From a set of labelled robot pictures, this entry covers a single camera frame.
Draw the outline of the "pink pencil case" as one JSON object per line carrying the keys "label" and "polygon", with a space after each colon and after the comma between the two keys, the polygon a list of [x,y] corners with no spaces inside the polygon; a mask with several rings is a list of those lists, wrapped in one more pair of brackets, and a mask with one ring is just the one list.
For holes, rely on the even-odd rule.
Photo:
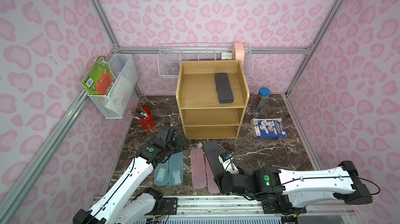
{"label": "pink pencil case", "polygon": [[206,165],[204,152],[201,148],[190,151],[192,183],[195,189],[203,189],[207,186]]}
{"label": "pink pencil case", "polygon": [[214,174],[208,162],[208,159],[205,158],[206,165],[206,179],[207,179],[207,189],[210,194],[220,194],[220,190],[218,185],[214,181]]}

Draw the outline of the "black pencil case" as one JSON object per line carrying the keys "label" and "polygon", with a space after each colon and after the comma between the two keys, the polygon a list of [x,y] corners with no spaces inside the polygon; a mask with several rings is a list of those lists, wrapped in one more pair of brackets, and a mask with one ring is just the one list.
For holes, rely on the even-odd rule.
{"label": "black pencil case", "polygon": [[230,85],[228,74],[217,73],[215,74],[215,84],[220,104],[233,103],[234,96]]}
{"label": "black pencil case", "polygon": [[224,166],[219,160],[219,157],[223,152],[220,149],[218,142],[215,140],[205,143],[203,145],[203,151],[214,175],[214,181],[218,183],[219,179],[225,173]]}

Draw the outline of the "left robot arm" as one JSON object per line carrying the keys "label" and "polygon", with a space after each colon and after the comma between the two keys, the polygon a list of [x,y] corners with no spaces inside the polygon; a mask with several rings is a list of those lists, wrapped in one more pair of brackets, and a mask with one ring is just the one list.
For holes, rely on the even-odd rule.
{"label": "left robot arm", "polygon": [[139,185],[159,165],[173,154],[188,150],[186,136],[169,124],[160,127],[157,136],[139,147],[123,175],[90,209],[80,209],[73,217],[74,224],[133,224],[146,214],[166,214],[163,194],[149,187],[132,201]]}

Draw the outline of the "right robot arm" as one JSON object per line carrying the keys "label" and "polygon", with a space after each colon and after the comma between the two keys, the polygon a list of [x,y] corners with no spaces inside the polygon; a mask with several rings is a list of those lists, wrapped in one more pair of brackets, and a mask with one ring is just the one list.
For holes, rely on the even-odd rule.
{"label": "right robot arm", "polygon": [[261,202],[267,214],[300,214],[306,212],[306,206],[328,200],[341,200],[347,205],[373,202],[373,194],[364,184],[365,180],[348,160],[327,170],[264,168],[246,175],[225,152],[214,158],[210,165],[220,193]]}

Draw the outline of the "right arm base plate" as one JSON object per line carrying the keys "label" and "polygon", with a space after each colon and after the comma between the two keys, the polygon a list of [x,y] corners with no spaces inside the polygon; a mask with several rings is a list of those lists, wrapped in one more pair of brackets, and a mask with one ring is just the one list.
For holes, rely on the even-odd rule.
{"label": "right arm base plate", "polygon": [[299,215],[307,213],[305,207],[292,206],[287,195],[270,195],[261,201],[261,205],[265,214]]}

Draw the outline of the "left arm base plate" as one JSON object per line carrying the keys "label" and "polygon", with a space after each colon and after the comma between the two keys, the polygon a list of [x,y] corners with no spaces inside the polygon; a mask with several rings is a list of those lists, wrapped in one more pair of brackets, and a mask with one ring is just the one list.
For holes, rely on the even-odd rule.
{"label": "left arm base plate", "polygon": [[178,207],[178,198],[162,198],[157,200],[152,211],[147,213],[147,215],[161,215],[167,211],[168,215],[176,215]]}

